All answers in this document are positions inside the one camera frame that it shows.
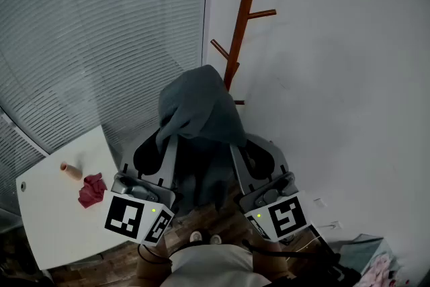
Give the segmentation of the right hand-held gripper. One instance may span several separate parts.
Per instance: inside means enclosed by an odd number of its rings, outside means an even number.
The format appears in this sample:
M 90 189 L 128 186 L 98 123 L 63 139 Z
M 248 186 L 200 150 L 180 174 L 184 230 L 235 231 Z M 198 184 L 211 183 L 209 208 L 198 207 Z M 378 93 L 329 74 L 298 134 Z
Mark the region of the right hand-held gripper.
M 241 212 L 263 239 L 277 242 L 310 225 L 303 193 L 281 149 L 254 134 L 247 134 L 246 150 L 230 145 L 241 194 Z

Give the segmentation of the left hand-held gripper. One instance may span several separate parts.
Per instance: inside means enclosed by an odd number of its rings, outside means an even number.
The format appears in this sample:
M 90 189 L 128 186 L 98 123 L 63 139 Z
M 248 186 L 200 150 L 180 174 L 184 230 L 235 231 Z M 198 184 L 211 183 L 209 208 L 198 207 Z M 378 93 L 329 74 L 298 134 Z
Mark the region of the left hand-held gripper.
M 169 137 L 162 158 L 158 133 L 159 129 L 143 132 L 128 144 L 120 163 L 122 173 L 115 175 L 111 190 L 103 196 L 104 229 L 123 240 L 151 247 L 159 243 L 175 216 L 171 210 L 175 192 L 170 189 L 178 138 Z M 140 180 L 157 172 L 157 185 Z

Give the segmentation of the grey-blue garment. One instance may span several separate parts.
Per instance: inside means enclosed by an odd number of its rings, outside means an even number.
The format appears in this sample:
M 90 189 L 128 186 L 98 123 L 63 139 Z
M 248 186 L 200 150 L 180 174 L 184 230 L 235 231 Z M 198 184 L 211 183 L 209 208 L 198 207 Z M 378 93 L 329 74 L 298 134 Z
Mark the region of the grey-blue garment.
M 230 146 L 243 147 L 247 139 L 234 100 L 212 66 L 184 72 L 160 93 L 157 148 L 171 136 L 178 138 L 177 215 L 208 204 L 223 207 L 234 175 Z

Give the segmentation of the person's right forearm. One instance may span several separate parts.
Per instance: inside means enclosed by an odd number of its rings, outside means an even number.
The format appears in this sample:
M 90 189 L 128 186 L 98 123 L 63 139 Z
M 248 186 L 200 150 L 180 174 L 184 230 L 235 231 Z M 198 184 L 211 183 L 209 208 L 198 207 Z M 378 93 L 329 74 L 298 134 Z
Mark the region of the person's right forearm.
M 252 246 L 260 248 L 264 251 L 279 252 L 281 251 L 280 244 L 271 241 L 266 241 L 257 233 L 250 240 Z M 288 275 L 288 263 L 285 257 L 272 257 L 260 254 L 253 251 L 253 271 L 273 282 L 276 279 Z

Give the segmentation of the person's left forearm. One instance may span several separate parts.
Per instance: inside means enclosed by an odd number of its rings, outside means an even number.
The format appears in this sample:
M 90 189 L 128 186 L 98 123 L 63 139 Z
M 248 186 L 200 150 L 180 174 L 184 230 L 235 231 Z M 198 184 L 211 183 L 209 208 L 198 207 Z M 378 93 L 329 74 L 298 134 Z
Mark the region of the person's left forearm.
M 171 274 L 172 261 L 164 237 L 155 247 L 138 246 L 139 260 L 133 286 L 160 287 Z

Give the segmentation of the crumpled red cloth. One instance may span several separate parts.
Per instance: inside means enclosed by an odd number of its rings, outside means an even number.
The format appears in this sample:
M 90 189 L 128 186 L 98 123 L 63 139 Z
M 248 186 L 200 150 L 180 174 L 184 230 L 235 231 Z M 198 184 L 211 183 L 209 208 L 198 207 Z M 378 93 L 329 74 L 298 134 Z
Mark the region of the crumpled red cloth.
M 83 187 L 79 190 L 78 201 L 85 209 L 103 200 L 107 190 L 102 174 L 88 175 L 83 180 Z

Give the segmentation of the tan cylinder tube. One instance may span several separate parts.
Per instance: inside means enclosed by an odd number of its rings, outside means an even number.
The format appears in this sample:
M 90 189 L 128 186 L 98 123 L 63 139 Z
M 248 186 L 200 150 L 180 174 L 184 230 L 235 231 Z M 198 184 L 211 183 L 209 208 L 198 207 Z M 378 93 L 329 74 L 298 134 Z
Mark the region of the tan cylinder tube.
M 60 171 L 76 181 L 80 181 L 83 177 L 83 173 L 80 169 L 66 162 L 60 164 Z

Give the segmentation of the person's white shirt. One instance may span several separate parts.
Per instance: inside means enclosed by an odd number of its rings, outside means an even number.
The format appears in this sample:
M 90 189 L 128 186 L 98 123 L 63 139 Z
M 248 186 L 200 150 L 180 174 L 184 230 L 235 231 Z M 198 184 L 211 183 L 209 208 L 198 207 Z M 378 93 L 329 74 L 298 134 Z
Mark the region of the person's white shirt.
M 171 256 L 172 273 L 160 287 L 264 287 L 247 250 L 230 244 L 198 245 Z

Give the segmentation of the grey window blinds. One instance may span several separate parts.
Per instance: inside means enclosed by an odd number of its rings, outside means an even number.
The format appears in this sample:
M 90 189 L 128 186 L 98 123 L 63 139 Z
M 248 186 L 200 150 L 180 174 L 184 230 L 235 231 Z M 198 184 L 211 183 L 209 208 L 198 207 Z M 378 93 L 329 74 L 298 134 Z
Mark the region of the grey window blinds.
M 205 0 L 0 0 L 0 208 L 16 178 L 101 126 L 122 152 L 202 62 Z

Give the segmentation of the black bag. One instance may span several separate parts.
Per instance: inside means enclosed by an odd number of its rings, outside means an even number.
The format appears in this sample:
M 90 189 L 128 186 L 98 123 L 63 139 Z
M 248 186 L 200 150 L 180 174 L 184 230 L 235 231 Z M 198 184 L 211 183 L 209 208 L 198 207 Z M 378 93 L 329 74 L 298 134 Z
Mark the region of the black bag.
M 361 279 L 359 272 L 340 264 L 341 255 L 319 257 L 314 277 L 322 287 L 354 287 Z

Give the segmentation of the pink fabric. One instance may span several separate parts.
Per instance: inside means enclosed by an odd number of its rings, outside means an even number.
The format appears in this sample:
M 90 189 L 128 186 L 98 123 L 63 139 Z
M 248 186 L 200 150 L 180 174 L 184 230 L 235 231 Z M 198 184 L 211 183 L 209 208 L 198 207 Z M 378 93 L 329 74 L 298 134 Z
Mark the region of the pink fabric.
M 391 263 L 388 254 L 378 255 L 355 287 L 396 287 L 396 271 L 390 269 Z

